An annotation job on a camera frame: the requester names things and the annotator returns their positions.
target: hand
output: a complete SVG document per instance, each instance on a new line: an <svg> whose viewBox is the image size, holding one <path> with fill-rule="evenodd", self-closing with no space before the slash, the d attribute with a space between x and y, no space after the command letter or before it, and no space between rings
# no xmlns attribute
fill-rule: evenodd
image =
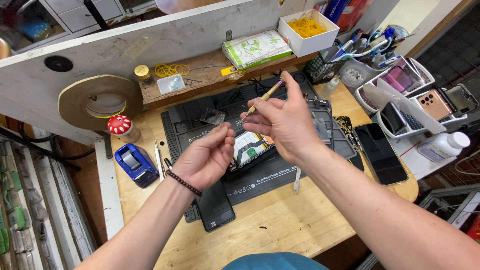
<svg viewBox="0 0 480 270"><path fill-rule="evenodd" d="M317 135L312 123L312 115L307 102L303 97L300 86L292 76L284 71L288 90L288 101L270 98L267 102L256 98L248 102L248 106L255 105L259 114L252 114L245 118L243 128L246 131L270 136L282 157L298 165L300 157L305 157L315 145L323 142Z"/></svg>
<svg viewBox="0 0 480 270"><path fill-rule="evenodd" d="M223 123L194 141L175 163L172 172L199 191L215 184L233 158L235 131L230 128L230 123Z"/></svg>

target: beaded bracelet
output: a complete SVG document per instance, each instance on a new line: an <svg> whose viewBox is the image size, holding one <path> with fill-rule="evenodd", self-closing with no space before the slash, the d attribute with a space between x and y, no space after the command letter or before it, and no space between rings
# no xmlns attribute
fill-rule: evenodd
<svg viewBox="0 0 480 270"><path fill-rule="evenodd" d="M184 185L186 188L190 189L193 193L195 193L195 195L200 197L202 196L202 193L200 191L183 181L180 177L172 173L170 170L167 170L167 174L170 175L173 179L177 180L180 184Z"/></svg>

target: red and white mushroom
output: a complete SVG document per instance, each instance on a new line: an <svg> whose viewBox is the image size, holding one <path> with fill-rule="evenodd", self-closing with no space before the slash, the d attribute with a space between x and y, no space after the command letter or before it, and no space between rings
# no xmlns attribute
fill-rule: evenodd
<svg viewBox="0 0 480 270"><path fill-rule="evenodd" d="M127 135L132 130L132 127L133 123L130 118L122 114L110 117L107 123L108 130L118 136Z"/></svg>

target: teal shirt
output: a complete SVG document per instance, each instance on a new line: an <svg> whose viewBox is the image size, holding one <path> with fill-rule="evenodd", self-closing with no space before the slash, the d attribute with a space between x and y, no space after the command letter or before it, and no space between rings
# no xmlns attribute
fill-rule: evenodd
<svg viewBox="0 0 480 270"><path fill-rule="evenodd" d="M227 264L223 270L328 270L305 256L290 252L251 254Z"/></svg>

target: tape dispenser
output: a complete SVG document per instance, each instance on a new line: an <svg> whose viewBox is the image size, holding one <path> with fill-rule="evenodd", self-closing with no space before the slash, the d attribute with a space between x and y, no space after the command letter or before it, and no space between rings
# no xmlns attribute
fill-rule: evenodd
<svg viewBox="0 0 480 270"><path fill-rule="evenodd" d="M148 187L160 176L147 152L136 145L122 146L115 152L115 160L141 188Z"/></svg>

